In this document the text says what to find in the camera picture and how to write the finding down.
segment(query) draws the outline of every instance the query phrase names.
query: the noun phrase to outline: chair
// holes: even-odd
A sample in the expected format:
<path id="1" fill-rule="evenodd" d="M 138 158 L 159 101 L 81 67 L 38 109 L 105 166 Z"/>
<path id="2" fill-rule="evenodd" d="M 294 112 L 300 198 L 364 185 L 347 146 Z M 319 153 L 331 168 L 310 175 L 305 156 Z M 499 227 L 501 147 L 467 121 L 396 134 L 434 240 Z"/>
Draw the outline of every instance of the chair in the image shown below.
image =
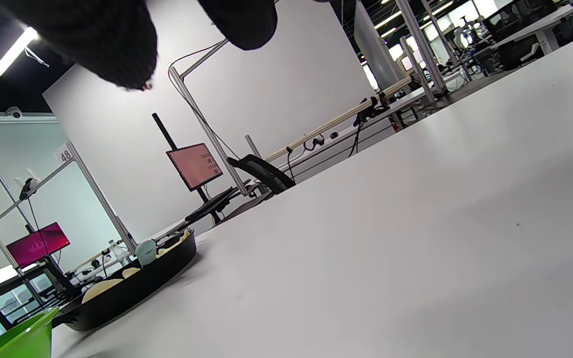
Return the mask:
<path id="1" fill-rule="evenodd" d="M 227 158 L 227 162 L 235 168 L 253 175 L 275 194 L 295 186 L 295 182 L 286 174 L 259 157 L 253 156 L 253 154 L 249 154 L 239 161 L 233 158 Z"/>

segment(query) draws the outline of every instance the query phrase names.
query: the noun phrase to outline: black tray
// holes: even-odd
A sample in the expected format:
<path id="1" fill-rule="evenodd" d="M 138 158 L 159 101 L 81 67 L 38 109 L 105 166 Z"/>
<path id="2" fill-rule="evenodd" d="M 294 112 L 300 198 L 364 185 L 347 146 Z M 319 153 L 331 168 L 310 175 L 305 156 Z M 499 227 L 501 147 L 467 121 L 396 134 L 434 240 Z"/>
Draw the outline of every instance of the black tray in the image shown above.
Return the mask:
<path id="1" fill-rule="evenodd" d="M 175 242 L 178 242 L 178 237 L 167 240 L 161 247 L 169 247 Z M 180 245 L 167 251 L 125 281 L 84 304 L 81 304 L 84 295 L 77 297 L 61 308 L 61 313 L 52 320 L 52 327 L 66 324 L 75 331 L 89 331 L 102 326 L 156 292 L 184 269 L 195 255 L 196 240 L 192 231 Z M 123 270 L 128 268 L 141 268 L 141 265 L 138 260 L 134 260 L 107 279 L 123 278 Z"/>

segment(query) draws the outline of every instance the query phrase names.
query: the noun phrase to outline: keyboard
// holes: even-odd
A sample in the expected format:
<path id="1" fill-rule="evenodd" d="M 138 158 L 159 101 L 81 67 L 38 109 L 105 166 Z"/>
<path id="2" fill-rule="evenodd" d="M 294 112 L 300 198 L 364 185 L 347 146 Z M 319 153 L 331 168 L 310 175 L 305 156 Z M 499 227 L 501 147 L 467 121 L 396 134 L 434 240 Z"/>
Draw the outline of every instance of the keyboard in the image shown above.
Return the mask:
<path id="1" fill-rule="evenodd" d="M 205 202 L 205 204 L 201 205 L 200 208 L 194 210 L 193 213 L 187 215 L 185 221 L 191 222 L 194 220 L 198 220 L 201 217 L 204 217 L 205 215 L 216 209 L 221 203 L 223 203 L 234 191 L 236 190 L 230 187 L 227 190 L 212 197 L 209 201 Z"/>

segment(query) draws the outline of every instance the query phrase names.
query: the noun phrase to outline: number 48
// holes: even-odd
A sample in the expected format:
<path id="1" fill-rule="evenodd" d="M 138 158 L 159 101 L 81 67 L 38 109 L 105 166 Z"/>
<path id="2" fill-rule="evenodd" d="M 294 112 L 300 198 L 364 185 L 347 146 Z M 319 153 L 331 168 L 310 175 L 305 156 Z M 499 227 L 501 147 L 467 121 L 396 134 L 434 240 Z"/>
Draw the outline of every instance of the number 48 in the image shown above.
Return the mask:
<path id="1" fill-rule="evenodd" d="M 70 159 L 72 159 L 72 154 L 70 154 L 70 150 L 64 150 L 63 153 L 61 153 L 61 160 L 62 161 L 69 161 Z"/>

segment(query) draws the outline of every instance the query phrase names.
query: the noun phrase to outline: computer monitor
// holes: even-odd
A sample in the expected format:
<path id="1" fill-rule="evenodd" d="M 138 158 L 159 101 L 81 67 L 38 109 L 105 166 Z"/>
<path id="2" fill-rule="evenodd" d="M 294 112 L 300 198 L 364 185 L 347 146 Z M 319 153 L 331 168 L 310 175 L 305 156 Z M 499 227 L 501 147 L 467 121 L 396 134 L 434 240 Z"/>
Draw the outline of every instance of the computer monitor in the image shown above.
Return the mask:
<path id="1" fill-rule="evenodd" d="M 70 245 L 70 241 L 66 238 L 66 234 L 63 233 L 59 224 L 55 222 L 6 245 L 6 248 L 19 267 L 24 268 L 68 245 Z"/>
<path id="2" fill-rule="evenodd" d="M 222 170 L 205 143 L 170 150 L 167 154 L 191 191 L 222 175 Z"/>

